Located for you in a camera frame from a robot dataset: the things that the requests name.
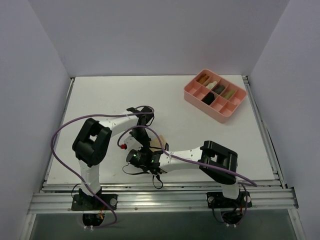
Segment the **beige underwear with navy trim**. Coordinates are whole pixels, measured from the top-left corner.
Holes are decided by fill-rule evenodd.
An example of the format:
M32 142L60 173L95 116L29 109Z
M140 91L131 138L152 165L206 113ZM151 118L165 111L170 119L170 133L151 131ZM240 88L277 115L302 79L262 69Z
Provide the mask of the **beige underwear with navy trim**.
M161 148L161 144L162 144L163 147L165 147L165 145L167 143L165 138L162 135L159 135L159 139L157 137L154 137L150 141L150 148Z

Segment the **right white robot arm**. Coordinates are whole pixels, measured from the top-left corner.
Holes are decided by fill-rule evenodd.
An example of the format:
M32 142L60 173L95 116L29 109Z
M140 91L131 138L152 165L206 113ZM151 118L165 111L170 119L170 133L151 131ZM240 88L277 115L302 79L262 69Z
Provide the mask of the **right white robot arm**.
M222 200L227 206L240 201L240 187L235 176L238 166L238 154L211 140L190 150L151 151L146 148L131 149L126 162L155 176L173 171L199 169L222 186Z

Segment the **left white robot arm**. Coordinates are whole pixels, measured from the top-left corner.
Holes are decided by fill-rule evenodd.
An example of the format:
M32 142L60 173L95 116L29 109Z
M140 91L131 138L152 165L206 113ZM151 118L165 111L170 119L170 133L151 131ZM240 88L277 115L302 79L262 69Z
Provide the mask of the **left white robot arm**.
M154 119L154 109L150 106L127 108L119 115L108 115L105 120L88 118L72 144L72 150L79 160L80 175L84 179L79 194L83 195L83 204L90 210L100 206L101 184L99 166L107 154L112 137L138 126L130 131L133 138L129 149L149 147L151 139L142 126L147 126Z

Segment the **black rolled cloth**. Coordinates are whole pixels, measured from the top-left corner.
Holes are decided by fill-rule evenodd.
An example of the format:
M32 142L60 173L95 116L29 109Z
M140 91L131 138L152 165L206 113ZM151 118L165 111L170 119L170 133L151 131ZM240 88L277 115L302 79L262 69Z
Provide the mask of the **black rolled cloth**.
M212 92L209 92L201 101L209 106L214 100L215 95Z

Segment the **pink compartment organizer box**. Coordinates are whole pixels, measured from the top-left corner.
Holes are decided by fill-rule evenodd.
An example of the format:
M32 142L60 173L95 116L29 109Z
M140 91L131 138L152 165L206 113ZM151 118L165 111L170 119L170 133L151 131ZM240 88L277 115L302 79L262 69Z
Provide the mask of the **pink compartment organizer box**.
M197 79L203 74L207 74L210 77L204 84L199 84ZM213 81L217 81L217 85L225 86L221 94L213 92L217 85L213 89L206 88L206 85ZM222 95L230 90L235 90L236 93L229 100L226 100ZM209 92L214 94L215 100L210 105L207 105L202 102L202 99ZM246 97L247 92L243 88L209 69L203 69L184 87L184 99L220 123L226 123Z

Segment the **orange rolled cloth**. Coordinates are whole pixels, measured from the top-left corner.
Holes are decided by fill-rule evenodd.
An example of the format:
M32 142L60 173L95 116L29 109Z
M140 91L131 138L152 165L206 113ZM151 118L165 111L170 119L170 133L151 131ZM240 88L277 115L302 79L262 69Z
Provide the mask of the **orange rolled cloth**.
M209 79L209 75L207 75L207 74L203 74L203 75L201 75L196 81L199 83L199 84L201 84L201 85L203 85L208 79Z

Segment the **white rolled cloth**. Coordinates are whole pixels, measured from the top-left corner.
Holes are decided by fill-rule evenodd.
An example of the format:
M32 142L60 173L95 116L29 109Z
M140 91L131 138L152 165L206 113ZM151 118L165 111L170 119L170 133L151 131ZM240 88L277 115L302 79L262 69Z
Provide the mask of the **white rolled cloth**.
M209 90L212 90L217 85L217 83L217 81L209 82L205 87Z

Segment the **dark grey rolled cloth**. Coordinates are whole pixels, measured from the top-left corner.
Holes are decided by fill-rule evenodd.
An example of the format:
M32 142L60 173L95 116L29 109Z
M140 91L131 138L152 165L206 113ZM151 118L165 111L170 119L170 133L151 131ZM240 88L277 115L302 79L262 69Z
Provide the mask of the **dark grey rolled cloth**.
M212 91L215 92L216 94L220 95L224 90L225 90L224 85L217 85Z

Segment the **olive rolled cloth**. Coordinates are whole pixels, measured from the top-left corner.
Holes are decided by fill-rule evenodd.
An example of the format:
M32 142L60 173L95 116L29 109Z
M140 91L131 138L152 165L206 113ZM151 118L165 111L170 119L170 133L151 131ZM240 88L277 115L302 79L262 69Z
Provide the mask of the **olive rolled cloth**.
M229 90L229 91L226 91L222 97L226 100L229 100L234 94L236 93L236 90Z

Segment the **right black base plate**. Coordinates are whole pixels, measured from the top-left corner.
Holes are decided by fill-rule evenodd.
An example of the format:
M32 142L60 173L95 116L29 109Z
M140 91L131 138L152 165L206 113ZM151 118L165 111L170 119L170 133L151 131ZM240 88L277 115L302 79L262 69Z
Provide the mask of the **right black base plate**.
M231 199L223 196L222 192L207 192L207 206L214 209L228 209L228 208L244 208L247 204L248 208L252 207L250 193L240 191L236 199Z

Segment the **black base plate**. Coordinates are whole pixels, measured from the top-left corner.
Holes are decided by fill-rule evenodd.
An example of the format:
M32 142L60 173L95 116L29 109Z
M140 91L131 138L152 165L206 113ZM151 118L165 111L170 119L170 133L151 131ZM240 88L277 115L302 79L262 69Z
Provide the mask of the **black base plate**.
M240 191L236 199L231 199L223 196L222 192L207 192L207 206L214 209L228 209L228 208L244 208L247 204L248 208L252 207L250 193Z
M117 194L98 194L98 197L110 206L112 210L117 209L118 195ZM71 210L72 211L98 211L108 210L95 196L90 196L85 193L78 193L73 196Z

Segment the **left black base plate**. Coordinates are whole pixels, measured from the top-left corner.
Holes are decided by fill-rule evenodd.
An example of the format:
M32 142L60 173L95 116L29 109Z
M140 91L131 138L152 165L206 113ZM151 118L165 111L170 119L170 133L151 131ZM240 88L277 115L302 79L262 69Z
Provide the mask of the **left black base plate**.
M118 195L117 194L98 194L98 197L110 206L112 210L117 209ZM73 196L71 210L72 211L98 211L108 210L95 196L90 196L85 193L78 193Z

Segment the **aluminium rail frame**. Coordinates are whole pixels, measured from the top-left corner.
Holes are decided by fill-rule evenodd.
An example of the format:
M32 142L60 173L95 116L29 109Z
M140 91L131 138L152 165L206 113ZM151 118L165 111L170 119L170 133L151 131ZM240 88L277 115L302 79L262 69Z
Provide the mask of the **aluminium rail frame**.
M256 182L248 186L252 206L238 226L217 221L221 210L208 207L207 193L222 190L199 169L161 176L154 187L150 175L122 172L127 153L113 137L100 165L105 194L117 195L115 212L107 211L101 227L82 225L82 212L72 211L71 189L79 179L56 159L50 161L46 183L33 195L21 235L23 240L301 240L297 200L285 186L279 164L266 136L252 95L239 102L217 99L213 105L228 113L221 124L184 99L198 100L207 89L191 75L77 76L71 84L64 121L90 114L120 114L126 108L150 105L155 110L153 132L163 135L171 151L188 150L212 140L238 154L237 172Z

